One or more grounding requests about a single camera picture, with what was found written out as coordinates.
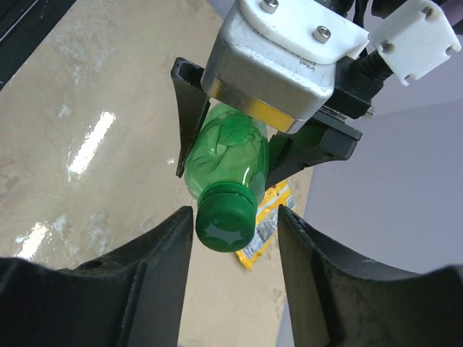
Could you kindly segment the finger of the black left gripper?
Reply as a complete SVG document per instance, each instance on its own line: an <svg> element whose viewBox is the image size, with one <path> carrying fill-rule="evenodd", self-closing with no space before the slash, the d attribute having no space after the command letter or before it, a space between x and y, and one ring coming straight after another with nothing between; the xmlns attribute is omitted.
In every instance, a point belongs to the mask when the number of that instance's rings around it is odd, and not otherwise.
<svg viewBox="0 0 463 347"><path fill-rule="evenodd" d="M186 160L197 140L211 105L210 96L201 87L204 68L177 57L171 69L171 80L177 100L180 151L176 176L184 174Z"/></svg>

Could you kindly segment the green bottle cap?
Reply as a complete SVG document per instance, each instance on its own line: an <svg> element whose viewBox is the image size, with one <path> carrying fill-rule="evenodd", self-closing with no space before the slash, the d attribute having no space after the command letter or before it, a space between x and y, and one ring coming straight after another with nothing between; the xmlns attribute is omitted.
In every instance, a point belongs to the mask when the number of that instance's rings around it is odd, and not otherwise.
<svg viewBox="0 0 463 347"><path fill-rule="evenodd" d="M213 251L237 252L254 236L257 210L256 197L246 186L233 181L212 183L198 197L197 237Z"/></svg>

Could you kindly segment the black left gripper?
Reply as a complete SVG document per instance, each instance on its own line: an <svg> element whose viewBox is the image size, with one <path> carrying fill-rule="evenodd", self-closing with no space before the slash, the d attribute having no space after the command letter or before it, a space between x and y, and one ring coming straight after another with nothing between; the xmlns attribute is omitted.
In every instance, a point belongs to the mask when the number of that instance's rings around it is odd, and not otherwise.
<svg viewBox="0 0 463 347"><path fill-rule="evenodd" d="M353 23L364 27L367 1L320 1L319 4L342 17L354 8ZM320 108L335 119L310 119L294 134L277 132L271 137L267 189L306 168L351 158L362 132L343 122L374 112L372 91L377 82L360 71L360 62L366 57L367 51L363 50L357 59L345 56L337 61L334 93Z"/></svg>

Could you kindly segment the green plastic bottle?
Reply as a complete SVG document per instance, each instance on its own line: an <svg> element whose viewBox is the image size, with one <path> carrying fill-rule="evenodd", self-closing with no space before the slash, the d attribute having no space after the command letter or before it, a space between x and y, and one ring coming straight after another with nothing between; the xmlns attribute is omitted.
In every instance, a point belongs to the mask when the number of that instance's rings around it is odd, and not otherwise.
<svg viewBox="0 0 463 347"><path fill-rule="evenodd" d="M208 112L184 165L184 182L198 199L207 186L233 181L251 190L257 203L269 170L267 126L224 103Z"/></svg>

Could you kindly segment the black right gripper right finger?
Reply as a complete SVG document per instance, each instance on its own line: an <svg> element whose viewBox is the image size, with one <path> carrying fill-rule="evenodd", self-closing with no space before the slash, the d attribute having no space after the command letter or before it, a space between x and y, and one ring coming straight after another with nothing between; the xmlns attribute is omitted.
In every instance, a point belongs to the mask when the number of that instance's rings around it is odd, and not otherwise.
<svg viewBox="0 0 463 347"><path fill-rule="evenodd" d="M426 274L372 260L291 209L278 235L296 346L460 346L462 266Z"/></svg>

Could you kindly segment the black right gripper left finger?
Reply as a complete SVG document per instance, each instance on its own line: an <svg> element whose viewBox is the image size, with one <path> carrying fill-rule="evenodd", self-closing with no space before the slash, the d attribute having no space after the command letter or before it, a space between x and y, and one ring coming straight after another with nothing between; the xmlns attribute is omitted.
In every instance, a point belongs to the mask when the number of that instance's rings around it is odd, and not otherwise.
<svg viewBox="0 0 463 347"><path fill-rule="evenodd" d="M184 206L77 268L1 259L3 346L175 346L193 233Z"/></svg>

